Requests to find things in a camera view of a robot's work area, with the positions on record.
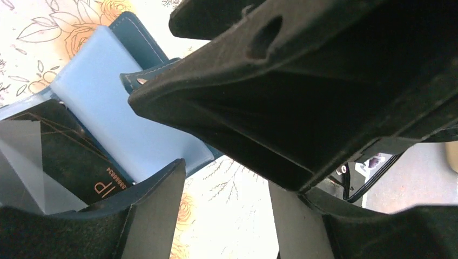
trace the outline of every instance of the white stitching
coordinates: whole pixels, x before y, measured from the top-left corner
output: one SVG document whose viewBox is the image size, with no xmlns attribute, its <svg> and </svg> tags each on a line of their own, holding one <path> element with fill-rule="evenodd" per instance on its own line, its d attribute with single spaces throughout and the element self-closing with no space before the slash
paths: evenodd
<svg viewBox="0 0 458 259">
<path fill-rule="evenodd" d="M 155 70 L 151 70 L 151 71 L 148 71 L 148 72 L 145 72 L 145 73 L 141 73 L 141 74 L 137 74 L 137 73 L 135 73 L 135 74 L 127 74 L 127 75 L 125 75 L 125 76 L 126 76 L 127 81 L 129 81 L 130 87 L 131 87 L 132 89 L 134 89 L 134 88 L 133 88 L 133 83 L 132 83 L 130 77 L 143 76 L 143 75 L 145 75 L 145 74 L 149 74 L 149 73 L 152 73 L 152 72 L 154 72 L 154 71 L 158 71 L 159 69 L 163 69 L 163 68 L 165 68 L 165 67 L 168 67 L 168 66 L 170 66 L 170 65 L 172 65 L 172 64 L 174 64 L 174 63 L 176 63 L 176 62 L 178 62 L 178 61 L 180 61 L 180 60 L 181 60 L 181 59 L 175 60 L 174 62 L 172 62 L 172 63 L 170 63 L 170 64 L 167 64 L 167 65 L 158 67 L 158 68 L 155 69 Z"/>
<path fill-rule="evenodd" d="M 137 27 L 137 25 L 136 25 L 132 20 L 130 20 L 130 18 L 128 18 L 128 17 L 122 18 L 117 24 L 115 24 L 115 25 L 113 26 L 113 30 L 114 30 L 119 24 L 121 24 L 121 22 L 124 21 L 124 19 L 128 19 L 128 20 L 133 24 L 133 26 L 135 26 L 135 28 L 137 28 L 137 31 L 140 32 L 140 34 L 143 36 L 143 38 L 145 39 L 146 43 L 148 43 L 148 45 L 149 45 L 149 46 L 151 47 L 151 49 L 153 50 L 154 54 L 156 54 L 156 56 L 159 58 L 159 60 L 160 60 L 161 62 L 164 62 L 164 61 L 160 58 L 159 54 L 157 54 L 156 50 L 154 50 L 154 48 L 153 48 L 153 46 L 151 45 L 151 43 L 146 39 L 145 35 L 143 35 L 143 33 L 140 31 L 140 28 Z"/>
</svg>

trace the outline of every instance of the gray floor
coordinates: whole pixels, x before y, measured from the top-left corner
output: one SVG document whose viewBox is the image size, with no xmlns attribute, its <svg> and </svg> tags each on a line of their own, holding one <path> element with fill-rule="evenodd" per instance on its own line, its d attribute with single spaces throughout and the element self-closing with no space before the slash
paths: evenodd
<svg viewBox="0 0 458 259">
<path fill-rule="evenodd" d="M 420 204 L 458 204 L 458 173 L 447 164 L 444 144 L 406 151 L 370 189 L 366 208 L 394 213 Z"/>
</svg>

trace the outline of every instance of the cable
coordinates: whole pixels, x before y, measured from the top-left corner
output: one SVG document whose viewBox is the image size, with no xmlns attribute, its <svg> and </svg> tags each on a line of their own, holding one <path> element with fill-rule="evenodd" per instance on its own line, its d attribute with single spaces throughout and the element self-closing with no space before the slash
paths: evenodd
<svg viewBox="0 0 458 259">
<path fill-rule="evenodd" d="M 348 164 L 346 164 L 345 166 L 347 167 L 347 173 L 343 174 L 343 199 L 350 203 L 354 203 L 355 201 L 359 200 L 359 198 L 361 198 L 369 189 L 371 189 L 372 186 L 374 186 L 374 184 L 380 180 L 380 178 L 382 178 L 382 176 L 391 168 L 394 163 L 396 163 L 396 161 L 399 160 L 399 158 L 401 158 L 402 155 L 403 153 L 390 157 L 388 161 L 382 167 L 380 167 L 377 172 L 375 172 L 374 176 L 372 176 L 369 181 L 361 186 L 361 188 L 354 192 L 350 197 L 350 170 L 348 168 Z"/>
</svg>

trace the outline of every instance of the black card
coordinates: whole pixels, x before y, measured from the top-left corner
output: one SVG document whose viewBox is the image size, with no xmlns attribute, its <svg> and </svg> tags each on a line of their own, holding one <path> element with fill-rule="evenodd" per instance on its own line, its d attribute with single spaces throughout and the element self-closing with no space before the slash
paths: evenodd
<svg viewBox="0 0 458 259">
<path fill-rule="evenodd" d="M 40 122 L 43 172 L 85 203 L 131 186 L 58 101 L 48 100 L 7 120 Z"/>
</svg>

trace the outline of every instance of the floral pattern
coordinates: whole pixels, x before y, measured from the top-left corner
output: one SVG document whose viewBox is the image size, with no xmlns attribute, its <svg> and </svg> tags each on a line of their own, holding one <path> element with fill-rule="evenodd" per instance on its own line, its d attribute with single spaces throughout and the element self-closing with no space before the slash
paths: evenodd
<svg viewBox="0 0 458 259">
<path fill-rule="evenodd" d="M 159 12 L 170 14 L 181 0 L 0 1 L 0 107 L 48 87 L 96 27 L 124 11 L 148 10 L 137 15 L 169 57 L 204 44 L 156 31 L 168 26 L 168 15 Z M 170 258 L 262 258 L 277 251 L 265 180 L 227 157 L 186 180 Z"/>
</svg>

